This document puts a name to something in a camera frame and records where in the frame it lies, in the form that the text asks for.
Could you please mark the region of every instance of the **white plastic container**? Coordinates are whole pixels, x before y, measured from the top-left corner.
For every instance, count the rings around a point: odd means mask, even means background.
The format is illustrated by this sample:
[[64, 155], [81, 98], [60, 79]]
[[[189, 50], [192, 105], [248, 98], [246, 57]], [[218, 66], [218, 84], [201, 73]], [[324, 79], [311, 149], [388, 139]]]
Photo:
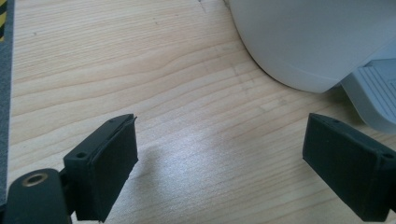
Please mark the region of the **white plastic container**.
[[257, 64], [278, 81], [324, 92], [374, 59], [396, 58], [395, 0], [231, 0]]

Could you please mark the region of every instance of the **white plastic base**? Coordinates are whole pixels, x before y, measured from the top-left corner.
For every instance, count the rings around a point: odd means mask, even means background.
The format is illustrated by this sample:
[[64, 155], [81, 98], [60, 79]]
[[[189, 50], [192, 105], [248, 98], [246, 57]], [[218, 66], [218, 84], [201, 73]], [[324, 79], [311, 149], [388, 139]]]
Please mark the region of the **white plastic base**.
[[372, 61], [342, 85], [361, 118], [383, 133], [396, 133], [396, 59]]

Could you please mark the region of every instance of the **screw hole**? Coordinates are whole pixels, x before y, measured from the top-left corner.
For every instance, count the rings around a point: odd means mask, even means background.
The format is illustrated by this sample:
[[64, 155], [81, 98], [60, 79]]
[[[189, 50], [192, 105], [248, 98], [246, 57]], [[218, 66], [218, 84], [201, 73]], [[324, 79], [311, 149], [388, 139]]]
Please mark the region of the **screw hole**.
[[82, 158], [84, 158], [84, 157], [87, 156], [87, 153], [85, 153], [85, 152], [80, 152], [80, 153], [78, 153], [76, 156], [77, 156], [77, 158], [82, 159]]
[[394, 156], [389, 153], [382, 154], [382, 156], [388, 159], [394, 159]]
[[24, 187], [32, 187], [44, 182], [48, 177], [45, 173], [30, 175], [22, 181], [22, 185]]

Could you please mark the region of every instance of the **light wood surface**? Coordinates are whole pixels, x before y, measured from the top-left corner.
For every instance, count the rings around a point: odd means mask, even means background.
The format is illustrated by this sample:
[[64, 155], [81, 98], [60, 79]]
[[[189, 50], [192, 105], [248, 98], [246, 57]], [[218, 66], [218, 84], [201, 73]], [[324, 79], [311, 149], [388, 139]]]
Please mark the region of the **light wood surface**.
[[8, 184], [134, 113], [140, 161], [106, 223], [361, 223], [302, 160], [310, 112], [396, 149], [342, 89], [267, 76], [222, 0], [17, 1]]

